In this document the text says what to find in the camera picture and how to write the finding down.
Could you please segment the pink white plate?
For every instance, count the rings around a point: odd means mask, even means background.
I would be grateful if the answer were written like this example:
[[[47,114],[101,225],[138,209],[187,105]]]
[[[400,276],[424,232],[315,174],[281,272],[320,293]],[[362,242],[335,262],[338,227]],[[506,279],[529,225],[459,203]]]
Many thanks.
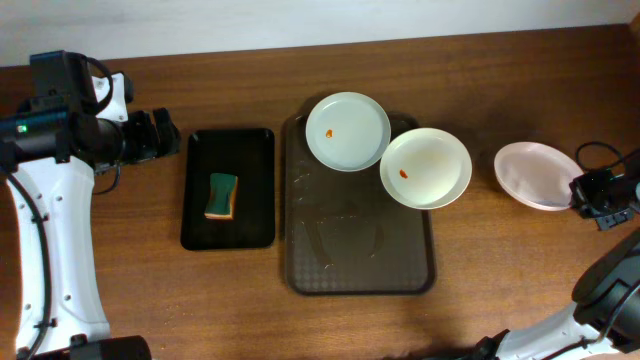
[[[502,147],[494,157],[494,172],[507,194],[543,211],[569,209],[572,201],[569,184],[584,174],[569,156],[536,142]]]

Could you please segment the green orange sponge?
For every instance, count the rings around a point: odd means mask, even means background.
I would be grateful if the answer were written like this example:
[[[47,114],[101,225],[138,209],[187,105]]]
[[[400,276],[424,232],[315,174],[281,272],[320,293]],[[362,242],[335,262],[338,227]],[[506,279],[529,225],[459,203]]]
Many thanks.
[[[238,177],[226,173],[212,173],[209,184],[210,195],[204,216],[212,220],[233,220]]]

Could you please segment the cream plate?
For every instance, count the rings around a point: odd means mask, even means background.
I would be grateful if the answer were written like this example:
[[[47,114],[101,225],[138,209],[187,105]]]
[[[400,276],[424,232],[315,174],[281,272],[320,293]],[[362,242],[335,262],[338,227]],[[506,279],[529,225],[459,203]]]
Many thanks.
[[[465,145],[436,128],[417,128],[396,137],[379,167],[386,192],[398,203],[418,210],[445,207],[467,189],[472,161]]]

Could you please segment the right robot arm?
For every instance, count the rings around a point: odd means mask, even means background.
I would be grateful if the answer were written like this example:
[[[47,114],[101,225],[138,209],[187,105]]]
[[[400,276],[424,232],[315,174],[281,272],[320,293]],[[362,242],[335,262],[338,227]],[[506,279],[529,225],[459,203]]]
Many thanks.
[[[569,183],[569,205],[602,231],[639,211],[639,151]],[[639,349],[639,232],[634,231],[591,265],[560,312],[521,330],[482,338],[473,348],[447,351],[433,360],[586,359]]]

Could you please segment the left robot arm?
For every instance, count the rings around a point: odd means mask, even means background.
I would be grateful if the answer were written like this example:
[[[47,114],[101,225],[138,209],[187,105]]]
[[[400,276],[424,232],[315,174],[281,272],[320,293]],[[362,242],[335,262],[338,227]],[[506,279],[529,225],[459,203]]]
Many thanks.
[[[80,159],[20,164],[8,186],[20,241],[19,359],[148,359],[146,340],[114,338],[102,308],[90,209],[94,171]]]

